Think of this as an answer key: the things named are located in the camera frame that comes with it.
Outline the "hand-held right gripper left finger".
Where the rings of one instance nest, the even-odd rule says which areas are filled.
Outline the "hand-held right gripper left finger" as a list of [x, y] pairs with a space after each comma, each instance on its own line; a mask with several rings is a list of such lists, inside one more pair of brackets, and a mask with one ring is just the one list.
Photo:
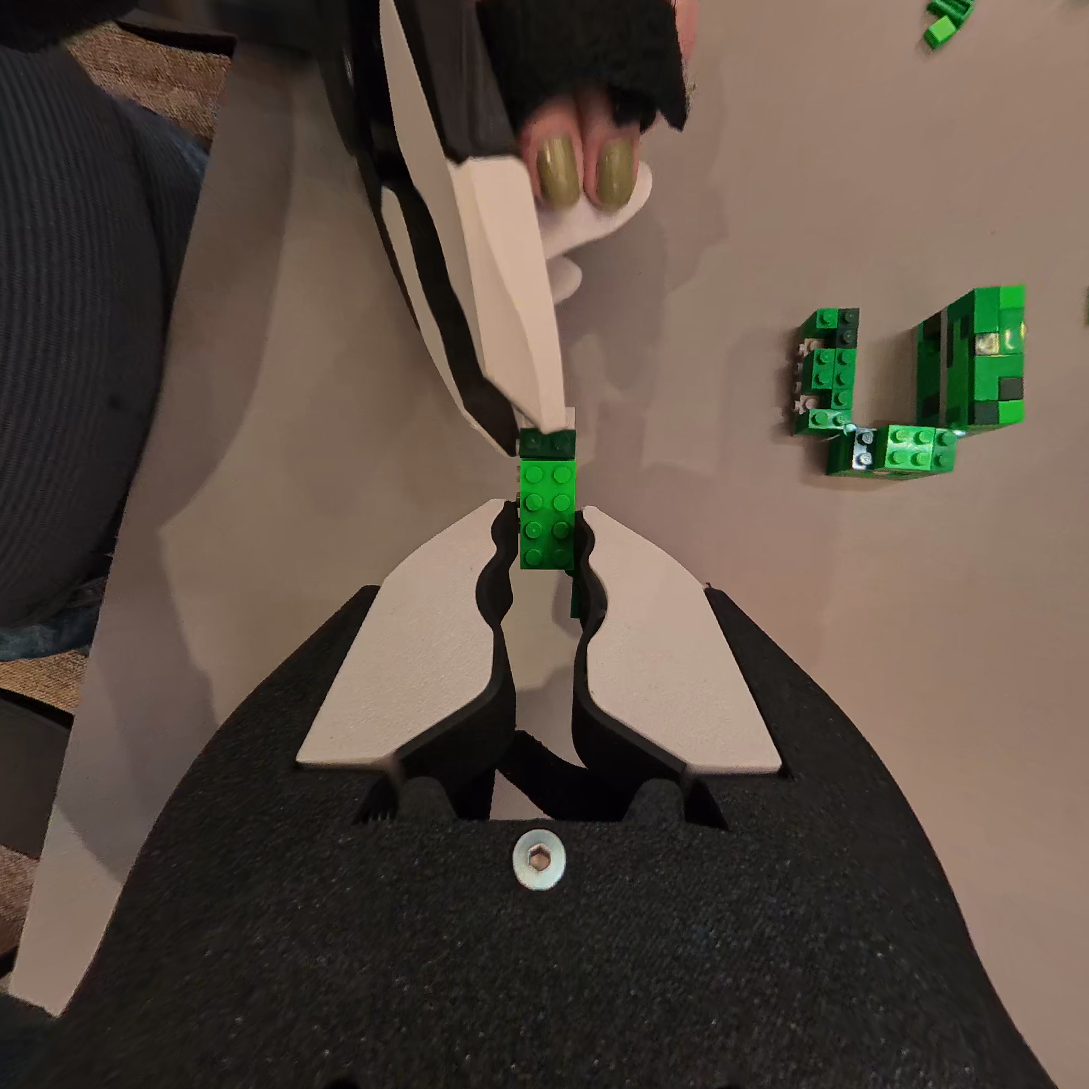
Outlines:
[[518, 509], [490, 500], [393, 568], [296, 760], [391, 776], [481, 776], [515, 727], [502, 621]]

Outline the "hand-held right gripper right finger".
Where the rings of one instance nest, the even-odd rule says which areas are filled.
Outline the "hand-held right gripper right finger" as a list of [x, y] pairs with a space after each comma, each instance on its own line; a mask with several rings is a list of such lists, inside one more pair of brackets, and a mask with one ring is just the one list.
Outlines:
[[582, 510], [573, 742], [604, 779], [774, 774], [764, 718], [701, 582], [602, 510]]

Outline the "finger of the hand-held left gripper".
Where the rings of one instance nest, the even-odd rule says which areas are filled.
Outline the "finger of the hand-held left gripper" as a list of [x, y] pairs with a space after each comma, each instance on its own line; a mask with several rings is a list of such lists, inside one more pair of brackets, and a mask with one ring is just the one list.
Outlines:
[[517, 157], [475, 158], [454, 164], [440, 150], [435, 118], [439, 91], [425, 105], [418, 62], [393, 2], [380, 2], [380, 41], [394, 129], [409, 176], [442, 238], [450, 276], [455, 274], [452, 233], [457, 217], [472, 252], [495, 262], [497, 286], [510, 299], [522, 329], [521, 428], [560, 431], [571, 417], [554, 303], [529, 174]]
[[374, 216], [427, 353], [462, 416], [501, 453], [518, 453], [522, 329], [495, 262], [454, 218], [455, 274], [400, 154], [374, 154]]

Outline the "green brick stack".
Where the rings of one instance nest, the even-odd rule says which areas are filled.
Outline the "green brick stack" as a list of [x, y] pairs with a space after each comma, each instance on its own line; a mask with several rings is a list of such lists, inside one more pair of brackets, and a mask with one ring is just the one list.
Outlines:
[[580, 617], [577, 575], [576, 432], [521, 430], [521, 568], [561, 571], [572, 579], [571, 617]]

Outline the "green toy brick model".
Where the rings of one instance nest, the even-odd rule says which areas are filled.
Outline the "green toy brick model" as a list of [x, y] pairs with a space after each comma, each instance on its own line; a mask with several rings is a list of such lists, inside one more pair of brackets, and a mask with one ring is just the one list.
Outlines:
[[1025, 419], [1024, 283], [974, 287], [915, 330], [915, 417], [868, 426], [855, 416], [860, 310], [817, 308], [798, 328], [792, 431], [821, 442], [824, 472], [926, 478], [955, 469], [960, 443]]

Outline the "grey desk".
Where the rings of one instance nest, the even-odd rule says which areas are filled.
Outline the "grey desk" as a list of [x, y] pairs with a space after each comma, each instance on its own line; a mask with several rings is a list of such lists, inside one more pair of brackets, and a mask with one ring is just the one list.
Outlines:
[[[734, 601], [862, 730], [1007, 1010], [1087, 1087], [1087, 2], [701, 2], [683, 133], [558, 313], [579, 500]], [[1027, 286], [1026, 420], [953, 474], [825, 478], [788, 352], [862, 311], [856, 408], [916, 325]], [[436, 372], [316, 66], [240, 44], [12, 989], [52, 1013], [218, 724], [514, 466]]]

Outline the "person's left hand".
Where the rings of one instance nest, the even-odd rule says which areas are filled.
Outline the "person's left hand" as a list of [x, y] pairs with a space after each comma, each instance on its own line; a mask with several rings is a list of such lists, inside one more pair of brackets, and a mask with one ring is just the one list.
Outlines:
[[476, 15], [538, 205], [634, 196], [643, 136], [684, 129], [697, 1], [484, 1]]

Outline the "person's leg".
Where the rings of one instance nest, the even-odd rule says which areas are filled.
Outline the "person's leg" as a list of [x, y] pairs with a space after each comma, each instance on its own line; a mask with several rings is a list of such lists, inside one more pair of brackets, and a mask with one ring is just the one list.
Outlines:
[[154, 420], [207, 154], [63, 47], [2, 49], [1, 619], [65, 605]]

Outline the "scattered loose green bricks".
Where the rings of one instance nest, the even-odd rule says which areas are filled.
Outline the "scattered loose green bricks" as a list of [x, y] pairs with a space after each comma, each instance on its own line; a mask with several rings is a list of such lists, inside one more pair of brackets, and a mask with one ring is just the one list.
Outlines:
[[972, 15], [975, 1], [928, 1], [926, 11], [933, 19], [923, 32], [923, 42], [938, 50], [949, 42]]

